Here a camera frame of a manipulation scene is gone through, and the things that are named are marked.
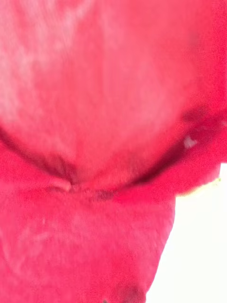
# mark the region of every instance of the red cloth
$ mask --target red cloth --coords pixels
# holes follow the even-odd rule
[[[0,302],[144,303],[175,196],[227,160],[225,0],[0,2]]]

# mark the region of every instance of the red fabric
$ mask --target red fabric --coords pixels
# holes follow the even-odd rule
[[[145,302],[227,160],[226,32],[225,0],[0,2],[0,302]]]

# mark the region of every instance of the white background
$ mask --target white background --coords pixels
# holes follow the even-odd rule
[[[177,198],[147,303],[227,303],[227,164],[217,185]]]

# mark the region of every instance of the red garment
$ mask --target red garment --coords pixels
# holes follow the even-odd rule
[[[226,25],[226,0],[0,1],[1,303],[145,302],[175,196],[227,161]]]

